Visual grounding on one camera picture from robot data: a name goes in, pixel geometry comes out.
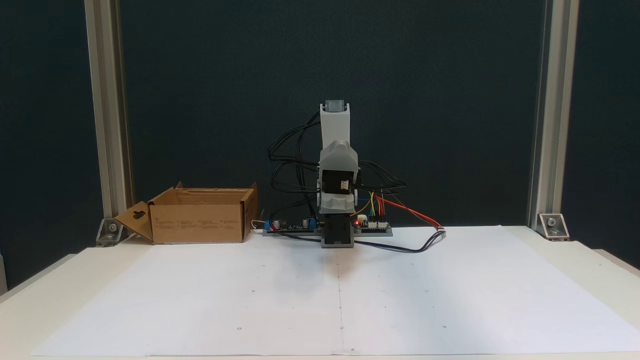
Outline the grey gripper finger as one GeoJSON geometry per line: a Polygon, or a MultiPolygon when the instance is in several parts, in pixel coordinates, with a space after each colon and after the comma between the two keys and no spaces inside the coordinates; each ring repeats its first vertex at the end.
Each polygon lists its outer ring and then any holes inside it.
{"type": "Polygon", "coordinates": [[[357,200],[353,193],[335,194],[319,193],[318,209],[320,211],[354,211],[357,200]]]}
{"type": "Polygon", "coordinates": [[[318,166],[321,170],[356,173],[359,168],[358,153],[349,141],[332,141],[320,151],[318,166]]]}

